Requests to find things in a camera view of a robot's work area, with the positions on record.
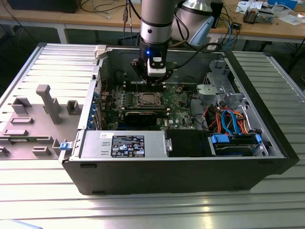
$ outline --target motherboard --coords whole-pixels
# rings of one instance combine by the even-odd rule
[[[190,90],[179,84],[124,84],[101,92],[97,122],[103,130],[195,129]]]

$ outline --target power supply label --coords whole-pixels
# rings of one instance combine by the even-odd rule
[[[144,136],[113,136],[112,157],[145,157]]]

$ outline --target black computer case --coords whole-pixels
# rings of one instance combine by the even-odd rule
[[[81,0],[8,0],[13,10],[47,10],[75,13]]]

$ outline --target computer chassis side panel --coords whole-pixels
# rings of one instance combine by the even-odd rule
[[[69,162],[62,165],[84,195],[250,190],[288,159]]]
[[[235,72],[235,77],[238,78],[239,82],[242,84],[241,86],[245,89],[246,93],[251,98],[251,102],[253,103],[268,131],[270,132],[276,145],[280,149],[281,153],[289,159],[287,163],[276,172],[276,174],[282,174],[294,166],[297,162],[299,162],[300,159],[278,126],[274,117],[271,115],[267,106],[264,104],[258,92],[254,88],[247,74],[244,72],[234,53],[232,51],[228,51],[226,52],[225,56],[227,57]]]

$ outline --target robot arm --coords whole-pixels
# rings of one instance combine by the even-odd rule
[[[172,36],[173,14],[179,0],[142,0],[140,57],[132,61],[137,74],[148,84],[168,79],[166,55]]]
[[[177,34],[177,24],[173,23],[173,16],[180,1],[142,0],[140,57],[131,64],[149,85],[159,84],[173,73],[174,64],[166,62],[166,55],[171,37]],[[182,20],[191,25],[190,43],[194,45],[201,44],[202,37],[206,37],[212,26],[214,18],[211,17],[210,5],[211,0],[187,0],[178,11]]]

